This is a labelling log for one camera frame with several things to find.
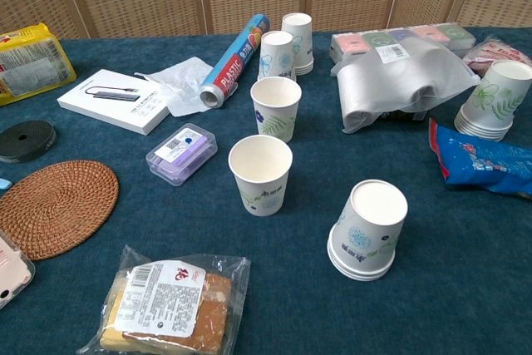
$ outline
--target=pink package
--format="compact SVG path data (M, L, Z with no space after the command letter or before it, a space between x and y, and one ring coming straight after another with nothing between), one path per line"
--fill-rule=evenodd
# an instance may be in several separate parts
M356 33L338 35L337 43L344 53L365 53L371 49L362 35Z
M484 76L496 60L514 60L532 67L532 60L525 54L494 37L487 37L464 56L465 64L480 76Z
M410 28L413 32L415 32L420 37L429 37L433 41L439 42L439 43L448 43L451 40L449 37L443 34L437 27L414 27Z

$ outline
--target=blue tablecloth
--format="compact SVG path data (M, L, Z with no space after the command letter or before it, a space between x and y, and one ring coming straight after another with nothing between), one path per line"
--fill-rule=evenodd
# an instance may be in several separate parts
M472 28L532 56L532 29ZM80 82L101 68L154 72L192 57L214 65L234 36L64 41ZM3 355L73 354L98 329L101 305L125 244L152 259L227 254L252 261L235 353L532 353L532 203L446 186L429 149L427 121L378 121L341 132L330 34L314 36L315 64L303 88L290 147L283 208L268 218L245 211L227 164L231 146L256 133L249 88L258 56L223 108L168 116L148 136L59 107L75 83L0 108L0 130L50 121L58 142L41 158L0 165L17 182L64 160L98 160L120 181L111 217L85 243L36 262L32 283L0 311ZM470 91L431 111L452 122ZM532 147L532 95L505 142ZM183 186L152 175L145 155L184 123L216 135L219 152ZM351 188L378 178L399 187L409 213L391 270L352 281L330 263L326 242Z

